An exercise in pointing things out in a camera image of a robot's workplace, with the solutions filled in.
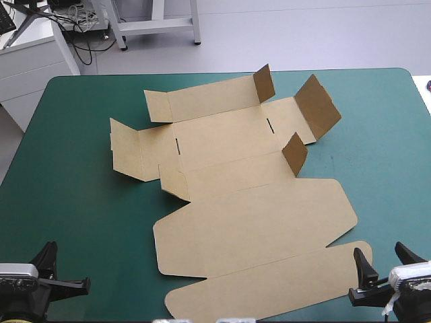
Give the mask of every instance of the cardboard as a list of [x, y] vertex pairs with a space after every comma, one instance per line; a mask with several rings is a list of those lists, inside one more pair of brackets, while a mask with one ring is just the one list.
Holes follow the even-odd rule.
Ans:
[[357, 222], [336, 180], [249, 188], [194, 201], [157, 221], [158, 267], [165, 275], [218, 277], [324, 248]]
[[[262, 103], [274, 94], [268, 65], [178, 91], [145, 90], [151, 120], [173, 123], [136, 131], [111, 119], [114, 169], [161, 178], [163, 189], [186, 201], [296, 175], [304, 161], [295, 163], [293, 151], [304, 159], [302, 142], [315, 142], [341, 116], [314, 75], [294, 97]], [[302, 142], [287, 145], [295, 133]], [[223, 178], [230, 181], [223, 185]]]
[[358, 285], [354, 248], [372, 261], [371, 247], [353, 242], [175, 289], [165, 304], [175, 318], [194, 323], [262, 319], [297, 310], [345, 295]]
[[307, 149], [294, 134], [282, 151], [179, 172], [160, 166], [162, 190], [186, 201], [197, 201], [238, 190], [294, 179], [304, 165]]
[[152, 122], [178, 122], [258, 106], [275, 95], [269, 65], [253, 75], [178, 91], [144, 90]]

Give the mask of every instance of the gray floor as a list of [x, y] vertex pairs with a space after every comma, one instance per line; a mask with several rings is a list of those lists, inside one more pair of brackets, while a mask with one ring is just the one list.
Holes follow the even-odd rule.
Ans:
[[[118, 0], [121, 17], [144, 20], [148, 0]], [[130, 36], [128, 51], [98, 53], [82, 74], [403, 67], [431, 74], [431, 0], [198, 0], [202, 45], [191, 32]], [[189, 15], [166, 0], [165, 16]], [[93, 48], [112, 41], [91, 35]], [[22, 134], [0, 111], [0, 182]]]

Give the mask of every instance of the white cabinet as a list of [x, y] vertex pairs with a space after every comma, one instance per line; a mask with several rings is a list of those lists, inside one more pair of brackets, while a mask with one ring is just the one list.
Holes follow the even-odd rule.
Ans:
[[[23, 19], [17, 12], [15, 24]], [[0, 48], [11, 34], [0, 36]], [[79, 75], [79, 69], [58, 25], [46, 18], [35, 20], [12, 46], [0, 49], [0, 103], [23, 131], [47, 83], [60, 75]]]

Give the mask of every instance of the chair leg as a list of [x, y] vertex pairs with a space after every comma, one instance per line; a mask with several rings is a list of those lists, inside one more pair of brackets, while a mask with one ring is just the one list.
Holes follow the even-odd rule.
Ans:
[[112, 3], [112, 1], [114, 0], [102, 0], [103, 4], [105, 5], [106, 13], [108, 14], [110, 27], [114, 32], [115, 39], [117, 40], [117, 44], [121, 50], [126, 50], [127, 46], [119, 28], [120, 19], [115, 13], [115, 10], [114, 10], [115, 4]]
[[199, 13], [197, 11], [197, 0], [190, 0], [191, 21], [193, 23], [193, 32], [195, 33], [195, 44], [201, 44], [201, 30], [199, 28]]

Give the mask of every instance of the green table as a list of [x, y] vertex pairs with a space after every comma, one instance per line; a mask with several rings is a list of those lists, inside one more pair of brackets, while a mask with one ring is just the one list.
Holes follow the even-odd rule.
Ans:
[[[311, 73], [274, 73], [275, 98], [294, 95]], [[369, 242], [382, 276], [399, 264], [397, 240], [431, 258], [431, 120], [410, 74], [313, 73], [343, 118], [308, 146], [300, 176], [342, 183], [359, 224], [337, 243]], [[109, 117], [136, 129], [153, 127], [144, 88], [171, 91], [240, 75], [56, 77], [49, 83], [0, 187], [0, 261], [28, 261], [56, 240], [60, 279], [91, 277], [91, 294], [53, 303], [51, 320], [169, 317], [166, 293], [196, 279], [158, 272], [152, 226], [185, 203], [162, 192], [158, 180], [144, 183], [112, 170]], [[352, 308], [342, 297], [274, 320], [380, 320], [379, 313]]]

